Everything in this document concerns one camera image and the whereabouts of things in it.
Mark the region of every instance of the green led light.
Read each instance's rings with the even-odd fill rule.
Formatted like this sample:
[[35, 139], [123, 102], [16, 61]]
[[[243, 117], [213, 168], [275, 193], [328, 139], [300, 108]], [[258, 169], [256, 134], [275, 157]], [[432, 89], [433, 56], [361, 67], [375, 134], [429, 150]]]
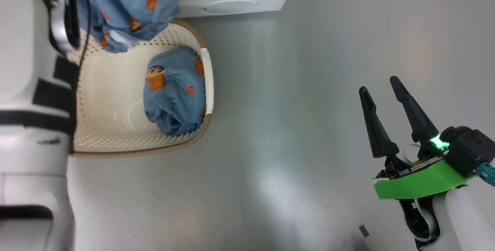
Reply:
[[438, 134], [435, 138], [430, 139], [430, 142], [432, 142], [433, 145], [440, 150], [444, 150], [450, 145], [448, 142], [442, 142], [442, 140], [440, 140], [440, 134]]

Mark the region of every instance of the black cable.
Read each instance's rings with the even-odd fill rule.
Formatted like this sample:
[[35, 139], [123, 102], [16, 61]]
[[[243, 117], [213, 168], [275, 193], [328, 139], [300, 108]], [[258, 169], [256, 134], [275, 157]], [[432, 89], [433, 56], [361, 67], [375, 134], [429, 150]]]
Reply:
[[[83, 66], [83, 61], [84, 61], [84, 56], [86, 55], [86, 50], [88, 49], [88, 43], [90, 41], [90, 35], [91, 35], [91, 8], [90, 8], [90, 0], [86, 0], [86, 7], [88, 8], [88, 29], [86, 33], [86, 40], [84, 43], [84, 48], [83, 52], [81, 54], [81, 59], [79, 60], [79, 72], [81, 72], [82, 66]], [[74, 83], [74, 87], [72, 88], [72, 94], [73, 94], [73, 109], [72, 109], [72, 114], [70, 115], [71, 118], [71, 123], [74, 126], [74, 131], [77, 125], [77, 88], [79, 84], [79, 77], [76, 79]], [[73, 154], [75, 151], [74, 149], [74, 133], [71, 135], [70, 139], [70, 146], [69, 146], [69, 153]]]
[[90, 8], [90, 0], [86, 0], [86, 7], [88, 8], [88, 30], [86, 35], [86, 41], [84, 43], [83, 53], [81, 55], [81, 59], [79, 60], [79, 68], [83, 66], [84, 56], [86, 55], [86, 50], [88, 49], [88, 42], [91, 34], [91, 8]]

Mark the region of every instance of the basket rim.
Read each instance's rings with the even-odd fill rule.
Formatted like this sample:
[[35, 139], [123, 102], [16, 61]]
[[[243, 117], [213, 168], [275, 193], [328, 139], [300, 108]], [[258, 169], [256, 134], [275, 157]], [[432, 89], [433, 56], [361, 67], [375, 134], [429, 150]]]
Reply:
[[[170, 24], [178, 25], [189, 31], [198, 41], [201, 49], [206, 49], [207, 45], [203, 38], [200, 36], [199, 32], [191, 26], [188, 22], [182, 19], [173, 19]], [[184, 149], [196, 143], [207, 131], [210, 121], [212, 120], [212, 114], [206, 114], [205, 120], [201, 125], [200, 129], [196, 131], [194, 137], [190, 138], [185, 142], [181, 142], [175, 145], [167, 145], [164, 147], [155, 147], [153, 149], [141, 149], [141, 150], [130, 150], [130, 151], [110, 151], [110, 152], [98, 152], [98, 151], [74, 151], [70, 156], [76, 158], [126, 158], [126, 157], [136, 157], [145, 156], [152, 154], [162, 154], [165, 152], [175, 151], [178, 149]]]

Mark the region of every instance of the black strap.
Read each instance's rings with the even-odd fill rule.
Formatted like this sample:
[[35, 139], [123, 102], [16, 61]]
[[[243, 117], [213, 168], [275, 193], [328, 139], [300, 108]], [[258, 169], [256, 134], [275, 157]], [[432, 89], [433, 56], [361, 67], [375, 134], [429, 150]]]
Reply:
[[38, 79], [32, 104], [55, 108], [72, 113], [72, 91], [66, 87]]
[[0, 220], [10, 219], [53, 219], [53, 214], [40, 205], [1, 206]]
[[0, 125], [43, 128], [61, 131], [69, 136], [76, 131], [76, 125], [70, 119], [30, 111], [0, 111]]
[[69, 83], [72, 89], [77, 89], [79, 66], [71, 63], [65, 58], [57, 57], [57, 61], [55, 61], [55, 72], [53, 73], [53, 77], [55, 79], [59, 79]]

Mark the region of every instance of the teal connector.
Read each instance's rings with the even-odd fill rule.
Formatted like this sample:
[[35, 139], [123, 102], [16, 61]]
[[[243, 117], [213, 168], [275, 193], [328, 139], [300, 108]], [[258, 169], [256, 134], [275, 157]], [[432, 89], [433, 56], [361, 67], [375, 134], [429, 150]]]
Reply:
[[483, 163], [476, 171], [476, 175], [481, 177], [486, 183], [491, 184], [495, 187], [495, 168], [489, 163]]

